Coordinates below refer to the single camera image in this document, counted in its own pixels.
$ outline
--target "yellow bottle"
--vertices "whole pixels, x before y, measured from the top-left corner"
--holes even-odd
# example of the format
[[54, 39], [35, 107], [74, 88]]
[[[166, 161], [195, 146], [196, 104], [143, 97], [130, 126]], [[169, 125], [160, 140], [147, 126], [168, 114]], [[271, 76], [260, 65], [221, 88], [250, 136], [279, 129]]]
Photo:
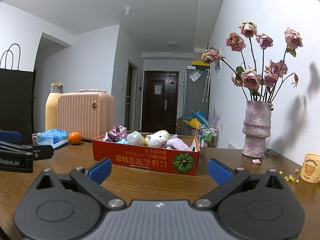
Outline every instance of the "yellow bottle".
[[45, 130], [57, 129], [58, 127], [58, 98], [63, 93], [63, 83], [51, 83], [50, 93], [45, 104]]

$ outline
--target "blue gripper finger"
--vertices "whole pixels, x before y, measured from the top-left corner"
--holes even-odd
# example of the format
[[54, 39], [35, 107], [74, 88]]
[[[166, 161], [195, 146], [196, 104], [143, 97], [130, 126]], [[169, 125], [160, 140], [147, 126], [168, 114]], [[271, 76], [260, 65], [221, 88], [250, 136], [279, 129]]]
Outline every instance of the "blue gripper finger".
[[109, 158], [103, 158], [96, 164], [86, 169], [85, 174], [89, 179], [99, 185], [111, 174], [112, 165]]

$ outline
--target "mug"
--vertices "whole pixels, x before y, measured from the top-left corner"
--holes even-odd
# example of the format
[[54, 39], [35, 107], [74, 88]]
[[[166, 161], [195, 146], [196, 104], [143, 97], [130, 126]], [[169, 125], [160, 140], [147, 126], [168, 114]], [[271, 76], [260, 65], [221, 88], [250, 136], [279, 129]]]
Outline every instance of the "mug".
[[314, 153], [306, 154], [302, 164], [300, 178], [310, 183], [319, 183], [320, 155]]

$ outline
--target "bear illustration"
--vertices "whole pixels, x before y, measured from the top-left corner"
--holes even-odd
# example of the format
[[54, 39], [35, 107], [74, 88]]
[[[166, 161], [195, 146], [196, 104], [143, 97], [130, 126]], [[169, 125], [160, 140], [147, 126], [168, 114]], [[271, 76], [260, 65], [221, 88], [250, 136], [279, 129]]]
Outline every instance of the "bear illustration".
[[311, 176], [313, 174], [313, 172], [315, 172], [315, 171], [316, 171], [316, 167], [315, 166], [312, 166], [310, 164], [304, 165], [304, 173], [307, 176]]

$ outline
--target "bag handle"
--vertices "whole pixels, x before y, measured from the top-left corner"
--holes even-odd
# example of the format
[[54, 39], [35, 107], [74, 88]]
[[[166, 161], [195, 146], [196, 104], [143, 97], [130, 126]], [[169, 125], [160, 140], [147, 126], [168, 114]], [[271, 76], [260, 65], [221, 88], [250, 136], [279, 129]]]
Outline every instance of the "bag handle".
[[2, 54], [1, 59], [0, 59], [0, 66], [1, 66], [1, 61], [2, 61], [2, 58], [3, 58], [4, 54], [7, 53], [7, 54], [5, 55], [5, 63], [4, 63], [4, 68], [7, 69], [7, 56], [8, 56], [8, 52], [10, 51], [10, 52], [11, 52], [11, 55], [12, 55], [12, 64], [11, 64], [11, 70], [12, 70], [12, 68], [13, 68], [13, 52], [12, 52], [10, 49], [11, 49], [11, 47], [12, 47], [13, 45], [17, 45], [17, 46], [19, 47], [19, 60], [18, 60], [18, 67], [17, 67], [17, 70], [19, 70], [20, 56], [21, 56], [21, 48], [20, 48], [20, 45], [19, 45], [18, 43], [12, 44], [12, 45], [9, 47], [9, 49], [7, 49], [7, 50]]

